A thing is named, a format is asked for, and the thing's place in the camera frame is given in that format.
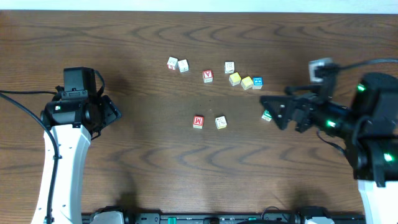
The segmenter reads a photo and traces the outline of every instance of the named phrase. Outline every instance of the green light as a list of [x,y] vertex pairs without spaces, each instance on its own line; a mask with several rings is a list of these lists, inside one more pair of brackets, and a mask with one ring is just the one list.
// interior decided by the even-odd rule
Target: green light
[[359,91],[364,91],[366,89],[365,86],[363,86],[362,84],[359,84],[357,88]]
[[332,121],[329,121],[329,120],[326,122],[326,125],[327,125],[328,127],[332,127],[332,128],[336,127],[336,123],[334,123],[334,122],[332,122]]
[[390,154],[388,154],[388,153],[384,153],[384,159],[385,159],[387,162],[394,161],[394,158],[393,158]]

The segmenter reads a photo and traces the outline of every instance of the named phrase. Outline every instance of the wood grain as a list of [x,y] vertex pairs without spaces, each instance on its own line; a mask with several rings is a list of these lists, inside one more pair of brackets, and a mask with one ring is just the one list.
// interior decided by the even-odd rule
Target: wood grain
[[[66,67],[91,67],[122,120],[88,151],[82,207],[107,205],[163,212],[260,212],[275,205],[321,205],[361,212],[352,170],[311,129],[279,131],[260,119],[261,95],[308,83],[308,61],[341,64],[398,53],[397,16],[176,12],[0,12],[0,89],[53,90]],[[184,74],[166,68],[186,58]],[[231,87],[226,60],[262,90]],[[212,69],[213,83],[201,71]],[[345,72],[335,101],[349,104],[367,71]],[[51,96],[12,96],[36,114]],[[0,223],[30,223],[44,161],[43,131],[0,101]],[[192,128],[205,116],[202,130]],[[214,119],[223,114],[226,129]]]

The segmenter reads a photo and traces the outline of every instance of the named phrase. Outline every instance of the white wall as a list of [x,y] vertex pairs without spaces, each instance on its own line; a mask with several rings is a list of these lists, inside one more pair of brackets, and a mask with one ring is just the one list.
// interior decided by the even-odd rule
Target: white wall
[[0,0],[0,9],[397,14],[398,0]]

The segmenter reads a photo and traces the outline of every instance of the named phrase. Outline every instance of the blue cube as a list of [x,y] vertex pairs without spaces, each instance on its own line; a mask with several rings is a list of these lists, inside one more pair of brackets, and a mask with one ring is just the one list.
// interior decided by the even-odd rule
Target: blue cube
[[262,87],[262,77],[253,78],[253,90],[260,90]]

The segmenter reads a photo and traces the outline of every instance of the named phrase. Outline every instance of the letter cube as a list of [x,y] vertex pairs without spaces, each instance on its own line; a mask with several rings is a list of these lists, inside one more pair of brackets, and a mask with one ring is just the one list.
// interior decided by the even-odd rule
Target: letter cube
[[253,78],[253,90],[260,90],[262,88],[262,77]]
[[175,70],[177,68],[177,62],[177,58],[169,57],[169,61],[167,62],[167,68]]
[[203,81],[205,83],[213,81],[213,72],[211,70],[204,70],[203,71]]
[[193,127],[194,128],[202,128],[203,122],[205,121],[204,117],[202,116],[194,116],[193,117]]
[[253,86],[253,81],[250,77],[246,77],[242,79],[241,85],[244,90],[247,90],[248,88],[251,88]]
[[186,72],[189,70],[187,59],[178,61],[178,67],[180,68],[180,72]]
[[271,121],[272,120],[272,116],[271,116],[271,114],[269,114],[269,112],[267,110],[264,111],[264,113],[262,114],[261,118],[266,120],[266,121]]
[[216,126],[217,129],[226,128],[226,120],[224,116],[216,118]]
[[239,75],[239,73],[235,72],[234,74],[230,75],[229,82],[232,86],[236,86],[237,84],[241,83],[241,76]]
[[233,62],[225,62],[225,74],[232,74],[235,72],[235,64]]

